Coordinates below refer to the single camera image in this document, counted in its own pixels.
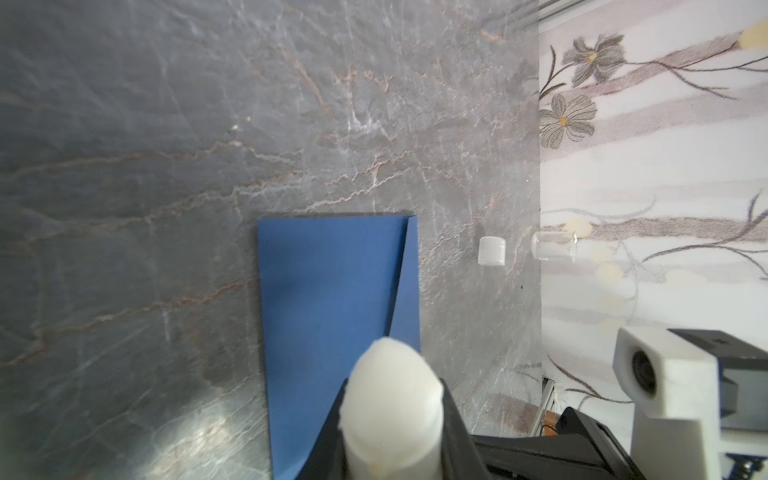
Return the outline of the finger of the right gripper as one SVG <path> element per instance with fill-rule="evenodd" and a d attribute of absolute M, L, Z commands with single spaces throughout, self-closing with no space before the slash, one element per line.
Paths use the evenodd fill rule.
<path fill-rule="evenodd" d="M 490 473 L 506 479 L 645 478 L 608 427 L 592 417 L 568 407 L 556 430 L 525 438 L 476 435 L 474 443 Z"/>

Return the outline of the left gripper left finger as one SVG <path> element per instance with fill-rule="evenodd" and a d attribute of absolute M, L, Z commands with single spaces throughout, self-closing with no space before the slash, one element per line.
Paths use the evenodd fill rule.
<path fill-rule="evenodd" d="M 343 435 L 339 430 L 340 407 L 348 381 L 344 380 L 297 480 L 344 480 L 347 463 Z"/>

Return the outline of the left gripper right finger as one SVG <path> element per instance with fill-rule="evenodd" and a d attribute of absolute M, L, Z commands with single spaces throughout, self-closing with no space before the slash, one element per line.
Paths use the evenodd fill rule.
<path fill-rule="evenodd" d="M 467 430 L 445 380 L 443 386 L 443 427 L 441 439 L 442 478 L 445 480 L 490 480 L 474 438 Z"/>

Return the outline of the white glue stick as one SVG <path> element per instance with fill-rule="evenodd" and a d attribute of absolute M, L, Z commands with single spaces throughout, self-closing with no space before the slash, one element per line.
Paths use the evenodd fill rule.
<path fill-rule="evenodd" d="M 439 479 L 444 387 L 410 345 L 374 341 L 348 378 L 339 423 L 350 479 Z"/>

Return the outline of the dark blue envelope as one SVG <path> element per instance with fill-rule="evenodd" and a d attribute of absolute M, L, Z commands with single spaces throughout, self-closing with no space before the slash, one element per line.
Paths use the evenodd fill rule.
<path fill-rule="evenodd" d="M 272 470 L 293 479 L 369 346 L 421 348 L 418 220 L 266 218 L 257 253 Z"/>

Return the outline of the white glue stick cap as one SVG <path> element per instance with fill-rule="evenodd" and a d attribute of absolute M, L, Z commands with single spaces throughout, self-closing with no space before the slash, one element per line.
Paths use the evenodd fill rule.
<path fill-rule="evenodd" d="M 479 240 L 477 262 L 481 266 L 504 267 L 506 240 L 498 236 L 483 236 Z"/>

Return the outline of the clear glass cup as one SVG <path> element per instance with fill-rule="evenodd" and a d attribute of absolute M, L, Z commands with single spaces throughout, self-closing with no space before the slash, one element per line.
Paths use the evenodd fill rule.
<path fill-rule="evenodd" d="M 543 262 L 569 262 L 577 260 L 578 237 L 569 231 L 539 231 L 531 238 L 534 259 Z"/>

